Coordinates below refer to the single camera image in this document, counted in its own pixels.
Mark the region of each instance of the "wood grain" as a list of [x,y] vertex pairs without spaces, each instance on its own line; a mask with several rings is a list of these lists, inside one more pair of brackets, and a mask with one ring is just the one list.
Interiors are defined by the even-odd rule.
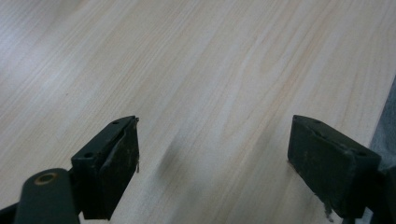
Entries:
[[328,223],[287,163],[291,117],[368,146],[395,13],[393,0],[1,1],[0,206],[137,115],[141,172],[112,223]]

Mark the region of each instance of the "black plastic part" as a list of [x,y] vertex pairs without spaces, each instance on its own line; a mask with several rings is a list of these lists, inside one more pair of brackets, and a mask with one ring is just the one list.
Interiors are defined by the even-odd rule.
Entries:
[[24,183],[15,223],[79,223],[66,170],[46,170]]
[[396,223],[396,166],[388,169],[385,177],[385,198],[393,223]]
[[139,162],[135,116],[108,124],[72,157],[78,209],[86,219],[110,219]]
[[288,157],[306,185],[338,216],[362,216],[379,155],[319,120],[294,116]]
[[15,214],[17,213],[18,204],[14,203],[7,208],[0,210],[0,223],[11,224],[14,223]]
[[394,221],[391,221],[389,200],[394,201],[395,198],[392,197],[391,191],[387,191],[387,184],[389,184],[388,177],[388,175],[378,172],[376,178],[368,184],[370,194],[367,195],[367,207],[373,211],[371,223],[394,223]]

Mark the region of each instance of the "screw hole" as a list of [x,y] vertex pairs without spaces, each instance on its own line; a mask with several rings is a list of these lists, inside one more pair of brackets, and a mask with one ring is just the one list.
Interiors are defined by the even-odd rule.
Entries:
[[84,158],[92,158],[93,157],[93,153],[91,152],[87,152],[84,154]]
[[56,176],[57,176],[56,173],[48,173],[48,174],[41,175],[35,180],[35,184],[38,186],[46,185],[46,184],[50,183],[52,180],[54,180],[56,178]]

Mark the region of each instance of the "light wood surface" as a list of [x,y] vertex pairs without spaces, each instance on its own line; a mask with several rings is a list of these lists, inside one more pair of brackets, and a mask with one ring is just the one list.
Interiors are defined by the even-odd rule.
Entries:
[[0,206],[137,115],[141,172],[111,223],[329,223],[287,163],[291,117],[368,146],[395,15],[394,0],[3,0]]

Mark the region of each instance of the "wooden table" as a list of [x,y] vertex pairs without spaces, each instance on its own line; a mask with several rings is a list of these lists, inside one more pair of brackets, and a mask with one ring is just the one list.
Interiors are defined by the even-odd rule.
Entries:
[[141,172],[112,223],[328,223],[287,163],[291,118],[368,146],[395,14],[393,0],[3,0],[0,205],[137,115]]

